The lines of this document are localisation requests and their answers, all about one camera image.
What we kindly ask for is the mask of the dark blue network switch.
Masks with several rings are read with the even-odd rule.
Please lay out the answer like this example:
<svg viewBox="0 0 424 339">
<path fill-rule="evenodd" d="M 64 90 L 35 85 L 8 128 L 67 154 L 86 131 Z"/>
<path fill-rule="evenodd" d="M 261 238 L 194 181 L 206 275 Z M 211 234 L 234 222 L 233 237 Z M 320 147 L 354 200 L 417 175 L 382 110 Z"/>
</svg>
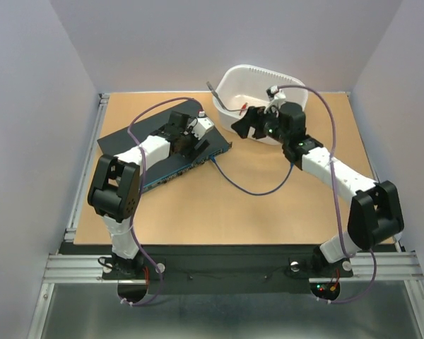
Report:
<svg viewBox="0 0 424 339">
<path fill-rule="evenodd" d="M 202 154 L 169 155 L 170 143 L 161 136 L 160 128 L 168 122 L 171 111 L 196 118 L 207 117 L 201 104 L 194 100 L 186 100 L 150 117 L 138 120 L 129 128 L 120 129 L 98 140 L 103 154 L 116 156 L 123 162 L 134 162 L 140 165 L 141 151 L 145 153 L 146 175 L 143 186 L 145 192 L 204 164 L 212 157 L 228 152 L 232 147 L 232 144 L 227 142 L 214 127 L 200 139 L 206 139 L 210 143 Z"/>
</svg>

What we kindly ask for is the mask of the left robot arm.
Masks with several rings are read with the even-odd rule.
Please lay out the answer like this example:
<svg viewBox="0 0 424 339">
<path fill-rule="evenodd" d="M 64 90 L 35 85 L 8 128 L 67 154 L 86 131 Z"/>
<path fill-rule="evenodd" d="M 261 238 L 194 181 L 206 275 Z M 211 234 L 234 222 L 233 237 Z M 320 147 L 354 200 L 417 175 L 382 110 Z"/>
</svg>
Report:
<svg viewBox="0 0 424 339">
<path fill-rule="evenodd" d="M 143 193 L 146 170 L 173 155 L 195 160 L 209 146 L 205 135 L 213 128 L 203 111 L 194 118 L 173 111 L 168 122 L 143 142 L 124 153 L 99 158 L 87 201 L 102 217 L 112 240 L 112 259 L 110 263 L 100 260 L 103 267 L 120 270 L 127 278 L 142 273 L 132 219 Z"/>
</svg>

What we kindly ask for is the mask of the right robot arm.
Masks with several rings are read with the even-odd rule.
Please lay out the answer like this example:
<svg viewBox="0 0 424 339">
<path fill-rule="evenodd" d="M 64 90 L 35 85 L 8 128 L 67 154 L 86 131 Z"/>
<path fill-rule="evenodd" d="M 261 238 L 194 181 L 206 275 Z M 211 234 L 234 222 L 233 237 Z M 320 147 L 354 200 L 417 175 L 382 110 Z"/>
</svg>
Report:
<svg viewBox="0 0 424 339">
<path fill-rule="evenodd" d="M 328 275 L 336 262 L 401 234 L 404 219 L 396 186 L 376 182 L 337 160 L 322 143 L 307 134 L 306 116 L 299 104 L 279 108 L 249 107 L 231 128 L 240 138 L 269 137 L 282 145 L 286 159 L 300 170 L 331 187 L 349 204 L 347 228 L 318 246 L 311 258 L 312 270 Z"/>
</svg>

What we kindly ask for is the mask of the white plastic tub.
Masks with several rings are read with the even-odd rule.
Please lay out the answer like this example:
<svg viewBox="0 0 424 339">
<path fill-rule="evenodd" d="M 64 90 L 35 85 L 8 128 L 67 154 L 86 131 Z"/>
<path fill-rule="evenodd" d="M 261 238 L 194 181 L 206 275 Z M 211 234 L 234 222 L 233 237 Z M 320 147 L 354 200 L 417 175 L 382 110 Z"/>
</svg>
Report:
<svg viewBox="0 0 424 339">
<path fill-rule="evenodd" d="M 274 85 L 283 89 L 286 96 L 285 102 L 297 103 L 304 111 L 308 94 L 302 81 L 292 76 L 250 65 L 237 65 L 227 70 L 217 88 L 208 85 L 213 93 L 213 103 L 218 110 L 220 125 L 225 130 L 235 133 L 231 129 L 231 124 L 240 120 L 249 107 L 258 107 L 258 122 L 264 122 L 266 116 L 264 110 L 269 103 L 266 90 Z M 253 133 L 254 128 L 251 128 L 247 138 L 269 145 L 279 144 L 268 136 L 255 140 L 252 138 Z"/>
</svg>

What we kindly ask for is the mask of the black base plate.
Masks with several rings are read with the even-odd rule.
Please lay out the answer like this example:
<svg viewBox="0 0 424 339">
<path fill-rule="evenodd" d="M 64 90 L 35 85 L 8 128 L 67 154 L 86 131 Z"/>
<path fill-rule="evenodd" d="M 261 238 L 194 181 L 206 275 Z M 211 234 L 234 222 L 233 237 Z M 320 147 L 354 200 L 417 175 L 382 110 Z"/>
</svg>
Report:
<svg viewBox="0 0 424 339">
<path fill-rule="evenodd" d="M 300 245 L 145 245 L 148 257 L 142 269 L 126 274 L 110 270 L 100 260 L 110 263 L 110 246 L 75 246 L 69 244 L 57 255 L 96 255 L 104 278 L 144 283 L 108 283 L 117 286 L 118 295 L 127 299 L 147 299 L 153 295 L 238 295 L 264 293 L 314 293 L 336 298 L 340 274 L 352 275 L 349 259 L 329 264 L 321 270 L 312 265 L 318 246 Z M 373 276 L 377 273 L 377 252 L 398 252 L 392 244 L 377 245 L 369 253 Z"/>
</svg>

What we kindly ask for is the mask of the aluminium frame rail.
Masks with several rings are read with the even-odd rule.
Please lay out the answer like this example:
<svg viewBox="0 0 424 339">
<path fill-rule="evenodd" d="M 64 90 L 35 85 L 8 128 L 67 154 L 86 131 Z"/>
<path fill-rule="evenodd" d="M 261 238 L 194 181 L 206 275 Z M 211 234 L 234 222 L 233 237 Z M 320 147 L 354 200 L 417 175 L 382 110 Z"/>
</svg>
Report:
<svg viewBox="0 0 424 339">
<path fill-rule="evenodd" d="M 423 280 L 423 270 L 414 252 L 377 252 L 378 281 Z M 352 275 L 340 274 L 341 282 L 369 281 L 373 262 L 369 253 L 359 253 L 350 259 Z M 96 255 L 51 255 L 47 259 L 44 283 L 144 283 L 143 278 L 123 280 L 104 278 L 103 267 Z"/>
</svg>

